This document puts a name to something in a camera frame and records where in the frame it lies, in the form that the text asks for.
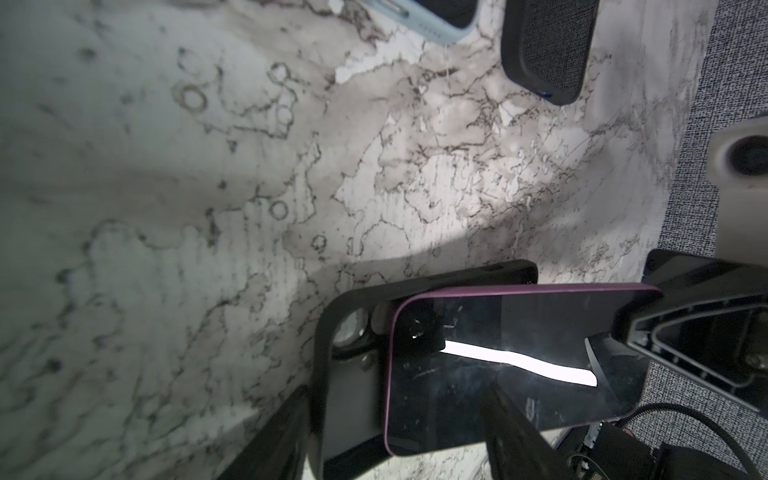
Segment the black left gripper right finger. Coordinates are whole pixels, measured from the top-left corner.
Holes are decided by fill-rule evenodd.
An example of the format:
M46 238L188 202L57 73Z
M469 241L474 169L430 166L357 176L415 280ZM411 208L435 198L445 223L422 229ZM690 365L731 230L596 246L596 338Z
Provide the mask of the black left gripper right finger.
M483 423L493 479L576 478L498 384L483 395Z

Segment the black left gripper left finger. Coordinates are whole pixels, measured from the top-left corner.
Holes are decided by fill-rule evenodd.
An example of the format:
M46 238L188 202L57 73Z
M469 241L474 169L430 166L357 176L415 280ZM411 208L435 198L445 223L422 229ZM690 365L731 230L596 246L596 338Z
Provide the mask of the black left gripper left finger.
M217 479L301 479L309 423L309 390L300 386Z

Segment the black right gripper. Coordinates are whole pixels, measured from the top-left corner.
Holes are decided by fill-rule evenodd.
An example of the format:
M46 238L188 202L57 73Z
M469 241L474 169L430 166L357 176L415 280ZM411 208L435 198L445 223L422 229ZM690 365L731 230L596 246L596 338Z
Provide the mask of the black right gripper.
M617 404L614 416L638 406L650 362L766 416L766 267L654 249L642 282L652 287L650 297L620 308L608 331L584 341L599 388ZM556 451L578 479L762 477L726 430L700 423L725 443L738 467L689 447L652 448L619 421L577 427Z

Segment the black phone case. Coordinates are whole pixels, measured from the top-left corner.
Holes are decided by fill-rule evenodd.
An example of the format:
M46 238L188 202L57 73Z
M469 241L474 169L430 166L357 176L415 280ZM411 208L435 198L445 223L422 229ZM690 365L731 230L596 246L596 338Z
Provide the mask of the black phone case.
M332 300L320 315L314 337L307 459L315 477L354 479L390 458L382 427L389 335L366 327L354 346L336 347L333 338L345 320L441 288L537 281L535 263L513 260L358 288Z

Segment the light blue phone case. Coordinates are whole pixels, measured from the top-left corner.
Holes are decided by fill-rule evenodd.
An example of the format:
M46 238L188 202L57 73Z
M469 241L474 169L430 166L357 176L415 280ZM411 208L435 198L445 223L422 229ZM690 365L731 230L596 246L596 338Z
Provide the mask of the light blue phone case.
M416 0L364 0L362 4L387 16L424 38L441 44L450 45L466 37L474 28L479 18L482 2L480 1L475 19L463 29L455 28L441 20Z

